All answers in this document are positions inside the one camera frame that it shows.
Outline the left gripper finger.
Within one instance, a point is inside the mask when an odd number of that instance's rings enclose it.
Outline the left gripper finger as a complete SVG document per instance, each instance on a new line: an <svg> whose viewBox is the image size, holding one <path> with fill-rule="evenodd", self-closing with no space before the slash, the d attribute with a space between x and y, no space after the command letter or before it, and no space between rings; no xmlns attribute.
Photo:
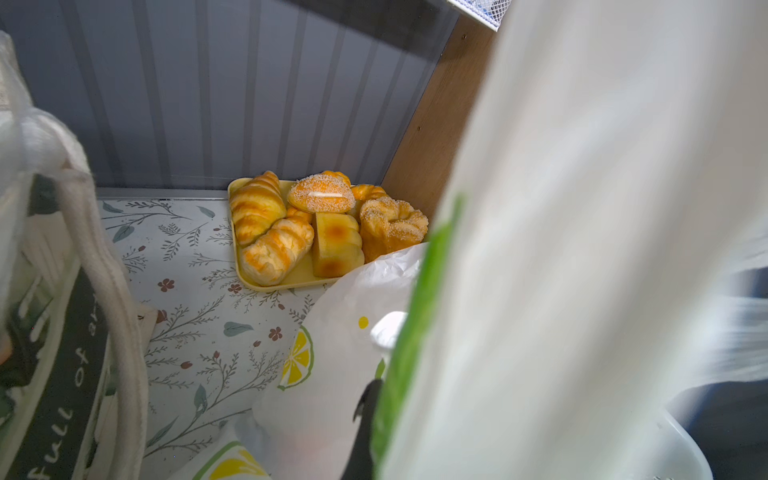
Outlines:
<svg viewBox="0 0 768 480"><path fill-rule="evenodd" d="M373 478L373 460L371 457L371 437L373 419L383 386L381 379L371 381L363 391L353 414L353 420L359 421L350 457L341 480L371 480Z"/></svg>

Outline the cream canvas tote bag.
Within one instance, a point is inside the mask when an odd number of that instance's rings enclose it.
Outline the cream canvas tote bag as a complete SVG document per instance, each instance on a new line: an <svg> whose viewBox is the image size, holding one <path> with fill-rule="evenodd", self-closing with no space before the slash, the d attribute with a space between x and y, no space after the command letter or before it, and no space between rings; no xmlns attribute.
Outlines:
<svg viewBox="0 0 768 480"><path fill-rule="evenodd" d="M135 479L148 421L140 307L85 151L1 38L1 475Z"/></svg>

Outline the white lemon-print plastic bag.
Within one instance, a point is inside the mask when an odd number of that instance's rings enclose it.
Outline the white lemon-print plastic bag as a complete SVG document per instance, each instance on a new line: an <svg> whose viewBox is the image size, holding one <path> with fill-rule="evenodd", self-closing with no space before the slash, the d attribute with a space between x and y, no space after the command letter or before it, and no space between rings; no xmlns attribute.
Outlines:
<svg viewBox="0 0 768 480"><path fill-rule="evenodd" d="M314 305L283 380L180 479L653 475L680 392L767 376L763 1L519 1L427 243Z"/></svg>

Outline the white plastic produce basket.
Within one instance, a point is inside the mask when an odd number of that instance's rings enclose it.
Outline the white plastic produce basket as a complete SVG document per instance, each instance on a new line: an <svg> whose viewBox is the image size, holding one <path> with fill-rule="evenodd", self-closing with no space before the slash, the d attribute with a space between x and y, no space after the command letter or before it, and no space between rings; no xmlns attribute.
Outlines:
<svg viewBox="0 0 768 480"><path fill-rule="evenodd" d="M657 422L659 448L654 479L713 480L709 463L698 444L667 411Z"/></svg>

